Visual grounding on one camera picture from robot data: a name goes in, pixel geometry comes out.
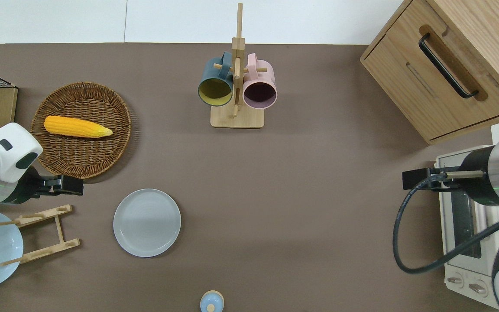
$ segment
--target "black drawer handle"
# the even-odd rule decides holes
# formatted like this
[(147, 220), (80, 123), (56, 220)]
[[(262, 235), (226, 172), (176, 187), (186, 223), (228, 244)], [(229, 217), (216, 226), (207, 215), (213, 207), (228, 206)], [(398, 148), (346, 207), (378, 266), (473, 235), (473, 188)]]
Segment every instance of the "black drawer handle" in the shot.
[(421, 48), (421, 51), (423, 51), (424, 55), (431, 61), (432, 65), (438, 69), (438, 71), (444, 76), (446, 81), (452, 86), (452, 88), (457, 92), (457, 94), (460, 95), (460, 97), (464, 99), (468, 99), (474, 95), (477, 95), (479, 91), (473, 91), (473, 93), (468, 93), (461, 87), (459, 82), (456, 81), (456, 79), (452, 76), (452, 74), (446, 69), (444, 64), (440, 62), (440, 60), (430, 51), (430, 49), (427, 47), (426, 43), (424, 40), (430, 36), (430, 33), (426, 33), (424, 36), (422, 36), (421, 40), (419, 40), (419, 47)]

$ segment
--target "white wall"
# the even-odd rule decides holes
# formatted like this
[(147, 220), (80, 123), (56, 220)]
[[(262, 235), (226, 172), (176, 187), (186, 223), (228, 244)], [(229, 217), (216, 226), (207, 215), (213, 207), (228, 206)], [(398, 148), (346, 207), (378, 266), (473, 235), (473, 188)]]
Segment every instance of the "white wall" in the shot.
[[(0, 0), (0, 43), (230, 43), (241, 0)], [(369, 44), (402, 0), (244, 0), (247, 43)]]

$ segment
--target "brown table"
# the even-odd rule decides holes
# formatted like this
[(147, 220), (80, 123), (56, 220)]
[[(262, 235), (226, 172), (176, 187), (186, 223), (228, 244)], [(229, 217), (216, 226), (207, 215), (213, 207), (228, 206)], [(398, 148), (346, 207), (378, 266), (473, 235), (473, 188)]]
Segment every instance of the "brown table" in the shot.
[[(0, 76), (19, 87), (16, 121), (75, 81), (117, 91), (136, 116), (127, 153), (84, 195), (0, 205), (8, 217), (73, 204), (81, 247), (22, 264), (0, 311), (492, 311), (444, 286), (443, 269), (401, 272), (392, 227), (401, 172), (490, 144), (488, 129), (427, 146), (359, 63), (363, 45), (251, 45), (275, 67), (279, 100), (260, 130), (216, 129), (196, 89), (229, 44), (0, 44)], [(134, 190), (178, 203), (182, 230), (150, 259), (123, 251), (113, 214)], [(25, 251), (56, 243), (54, 223), (24, 229)], [(442, 253), (437, 196), (422, 193), (400, 233), (409, 265)]]

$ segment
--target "mug handle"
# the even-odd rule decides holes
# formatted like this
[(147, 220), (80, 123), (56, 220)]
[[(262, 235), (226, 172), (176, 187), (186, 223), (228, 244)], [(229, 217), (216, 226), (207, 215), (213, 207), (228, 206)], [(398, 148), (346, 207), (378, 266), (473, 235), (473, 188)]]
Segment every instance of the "mug handle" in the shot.
[(251, 53), (250, 55), (248, 55), (248, 75), (251, 80), (255, 80), (258, 78), (257, 55), (255, 53)]
[(228, 73), (230, 72), (230, 67), (232, 67), (232, 54), (225, 51), (222, 54), (222, 58), (220, 58), (220, 64), (222, 65), (222, 68), (220, 69), (218, 76), (222, 79), (226, 79), (226, 76), (228, 76)]

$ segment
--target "yellow corn cob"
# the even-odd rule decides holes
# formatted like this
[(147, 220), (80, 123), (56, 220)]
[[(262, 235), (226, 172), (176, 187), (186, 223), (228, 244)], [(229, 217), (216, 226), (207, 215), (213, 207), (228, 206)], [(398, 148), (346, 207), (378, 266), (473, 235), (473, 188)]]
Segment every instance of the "yellow corn cob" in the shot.
[(61, 116), (46, 117), (43, 122), (43, 126), (48, 132), (61, 134), (63, 136), (101, 138), (113, 134), (113, 131), (100, 124), (89, 122), (87, 120)]

